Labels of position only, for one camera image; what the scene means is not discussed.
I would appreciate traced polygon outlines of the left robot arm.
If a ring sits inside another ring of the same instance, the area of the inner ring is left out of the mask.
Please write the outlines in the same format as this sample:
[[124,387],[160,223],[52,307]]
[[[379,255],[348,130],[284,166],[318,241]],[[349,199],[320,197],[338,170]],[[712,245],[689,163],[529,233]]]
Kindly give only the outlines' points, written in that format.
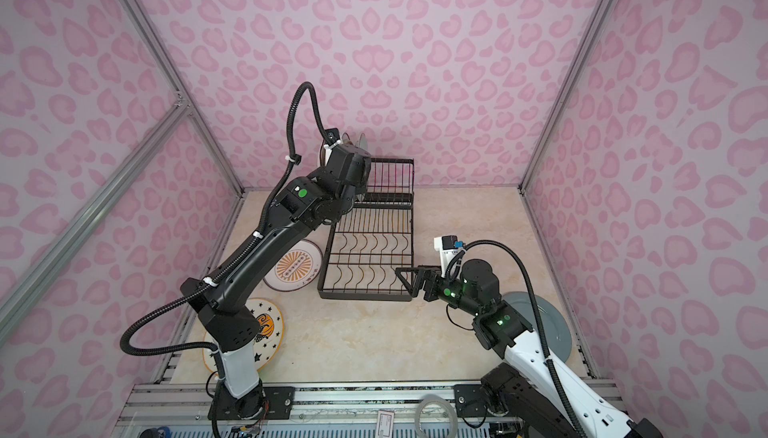
[[212,422],[264,415],[265,394],[253,350],[263,326],[247,301],[297,243],[353,208],[367,190],[371,162],[370,154],[359,147],[333,147],[324,165],[286,182],[268,199],[257,228],[211,276],[183,285],[183,294],[214,344],[219,380],[208,412]]

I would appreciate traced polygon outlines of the grey blue plate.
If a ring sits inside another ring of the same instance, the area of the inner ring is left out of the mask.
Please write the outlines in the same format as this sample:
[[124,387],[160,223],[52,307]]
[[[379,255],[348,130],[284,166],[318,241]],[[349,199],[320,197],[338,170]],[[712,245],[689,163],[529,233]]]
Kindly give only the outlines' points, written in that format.
[[[539,331],[527,292],[506,293],[503,299],[528,320],[536,331]],[[561,361],[566,362],[570,358],[573,342],[571,331],[564,316],[552,303],[541,296],[536,296],[536,303],[550,350]]]

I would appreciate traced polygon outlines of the mint green flower plate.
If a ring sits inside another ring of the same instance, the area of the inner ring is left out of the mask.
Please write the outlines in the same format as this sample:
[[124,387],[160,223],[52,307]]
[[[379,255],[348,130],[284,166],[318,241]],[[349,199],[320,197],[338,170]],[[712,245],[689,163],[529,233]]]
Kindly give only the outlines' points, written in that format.
[[362,155],[365,157],[370,157],[370,152],[368,150],[369,148],[368,140],[364,133],[361,133],[358,136],[357,141],[355,142],[355,147],[356,147],[356,151],[355,151],[356,154]]

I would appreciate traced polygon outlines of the cream floral plate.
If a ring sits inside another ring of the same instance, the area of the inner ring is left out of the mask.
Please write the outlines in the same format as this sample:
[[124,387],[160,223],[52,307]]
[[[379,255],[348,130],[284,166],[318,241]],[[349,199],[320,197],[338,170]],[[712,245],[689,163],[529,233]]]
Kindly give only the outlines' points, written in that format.
[[319,165],[325,166],[328,162],[330,154],[330,147],[327,143],[323,143],[319,149],[318,158],[319,158]]

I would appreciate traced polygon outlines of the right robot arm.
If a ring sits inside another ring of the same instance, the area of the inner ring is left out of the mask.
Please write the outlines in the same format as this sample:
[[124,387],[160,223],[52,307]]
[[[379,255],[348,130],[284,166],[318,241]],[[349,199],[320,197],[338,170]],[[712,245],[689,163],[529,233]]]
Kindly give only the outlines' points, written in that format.
[[502,363],[481,379],[486,408],[522,419],[544,437],[660,437],[647,419],[633,421],[573,373],[524,316],[503,300],[489,263],[472,259],[454,278],[438,266],[400,267],[397,278],[412,296],[443,300],[472,316],[481,346]]

